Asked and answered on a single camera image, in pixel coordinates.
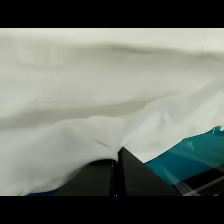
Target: teal surface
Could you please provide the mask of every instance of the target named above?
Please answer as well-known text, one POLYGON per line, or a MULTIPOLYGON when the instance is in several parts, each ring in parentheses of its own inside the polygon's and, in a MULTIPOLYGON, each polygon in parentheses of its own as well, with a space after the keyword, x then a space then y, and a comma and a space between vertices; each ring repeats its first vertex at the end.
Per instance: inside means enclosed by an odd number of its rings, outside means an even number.
POLYGON ((224 132, 220 127, 184 139, 167 152, 145 163, 169 185, 224 164, 224 132))

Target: white sheet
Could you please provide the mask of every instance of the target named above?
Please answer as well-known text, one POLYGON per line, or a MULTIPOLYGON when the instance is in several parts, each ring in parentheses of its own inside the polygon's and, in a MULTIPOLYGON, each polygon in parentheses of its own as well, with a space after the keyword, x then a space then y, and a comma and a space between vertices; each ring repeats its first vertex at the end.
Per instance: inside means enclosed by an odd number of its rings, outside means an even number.
POLYGON ((0 29, 0 195, 122 146, 149 161, 223 125, 223 29, 0 29))

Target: black object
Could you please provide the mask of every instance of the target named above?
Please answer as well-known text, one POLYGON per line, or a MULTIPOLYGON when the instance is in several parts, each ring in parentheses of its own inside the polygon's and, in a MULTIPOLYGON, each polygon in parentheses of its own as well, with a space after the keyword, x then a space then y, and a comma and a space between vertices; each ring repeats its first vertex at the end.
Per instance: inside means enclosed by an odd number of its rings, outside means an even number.
POLYGON ((118 155, 86 165, 55 196, 181 196, 125 148, 118 155))

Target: white cloth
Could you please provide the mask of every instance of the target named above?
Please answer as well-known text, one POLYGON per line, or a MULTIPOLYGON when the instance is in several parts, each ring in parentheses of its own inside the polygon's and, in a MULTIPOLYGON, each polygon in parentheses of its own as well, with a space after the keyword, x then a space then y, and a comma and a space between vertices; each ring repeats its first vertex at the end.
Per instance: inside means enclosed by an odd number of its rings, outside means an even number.
POLYGON ((0 195, 142 162, 224 125, 224 29, 0 29, 0 195))

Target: wrinkled fabric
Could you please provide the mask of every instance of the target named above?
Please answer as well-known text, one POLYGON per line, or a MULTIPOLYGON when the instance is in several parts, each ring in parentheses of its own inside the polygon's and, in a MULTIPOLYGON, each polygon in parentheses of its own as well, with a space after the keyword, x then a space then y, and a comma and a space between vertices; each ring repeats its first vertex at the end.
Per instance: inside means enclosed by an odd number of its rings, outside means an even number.
POLYGON ((223 29, 0 29, 0 195, 142 162, 224 124, 223 29))

